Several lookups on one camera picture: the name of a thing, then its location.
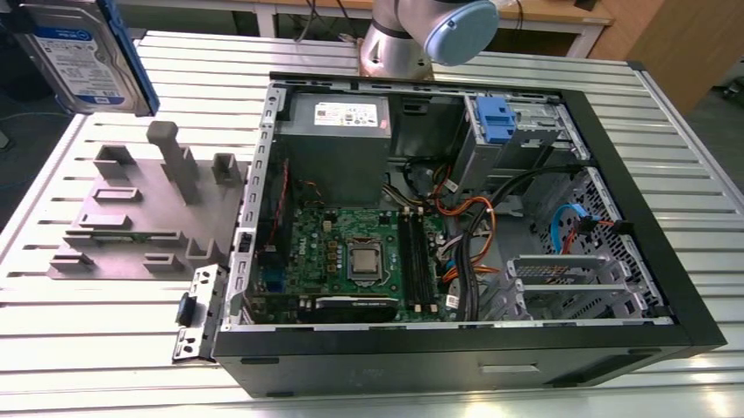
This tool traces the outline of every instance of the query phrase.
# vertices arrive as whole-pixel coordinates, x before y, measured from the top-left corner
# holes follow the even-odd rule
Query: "gray floor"
[[[744,105],[724,100],[720,92],[711,91],[686,115],[686,122],[744,191]]]
[[[15,146],[0,152],[0,226],[13,214],[25,190],[68,124],[68,118],[31,115],[4,120],[20,112],[60,113],[53,98],[19,104],[0,95],[0,130]],[[739,188],[744,190],[744,105],[712,91],[686,118],[711,153]]]
[[[0,149],[0,229],[13,215],[68,123],[69,116],[53,97],[19,103],[0,91],[0,131],[12,144]]]

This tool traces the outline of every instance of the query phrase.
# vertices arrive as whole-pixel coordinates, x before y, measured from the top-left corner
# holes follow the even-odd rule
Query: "ram slot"
[[[422,307],[427,307],[434,312],[434,289],[427,262],[423,216],[401,214],[398,216],[398,235],[407,309],[421,312]]]
[[[411,219],[410,215],[402,213],[398,216],[398,248],[401,272],[403,273],[403,297],[406,298],[406,308],[414,309],[417,304],[417,287],[415,287],[415,262],[413,260],[413,235],[411,235]]]
[[[435,311],[431,268],[429,266],[429,241],[423,229],[423,215],[417,214],[410,223],[413,228],[414,254],[417,257],[418,304]]]

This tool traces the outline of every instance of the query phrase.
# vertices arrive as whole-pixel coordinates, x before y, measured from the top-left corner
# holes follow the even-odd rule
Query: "blue drive bay latch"
[[[479,124],[489,144],[505,144],[516,132],[516,113],[503,98],[475,98]]]

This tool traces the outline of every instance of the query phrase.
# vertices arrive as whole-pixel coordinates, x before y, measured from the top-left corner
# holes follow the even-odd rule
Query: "hard drive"
[[[112,0],[0,0],[0,19],[71,111],[156,113],[155,89]]]

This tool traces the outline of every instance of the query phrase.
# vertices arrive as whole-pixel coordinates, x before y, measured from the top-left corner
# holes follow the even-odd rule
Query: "metal latch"
[[[211,348],[219,325],[219,309],[227,284],[227,271],[216,264],[198,268],[191,289],[178,305],[175,322],[182,327],[175,340],[174,363],[214,363]]]

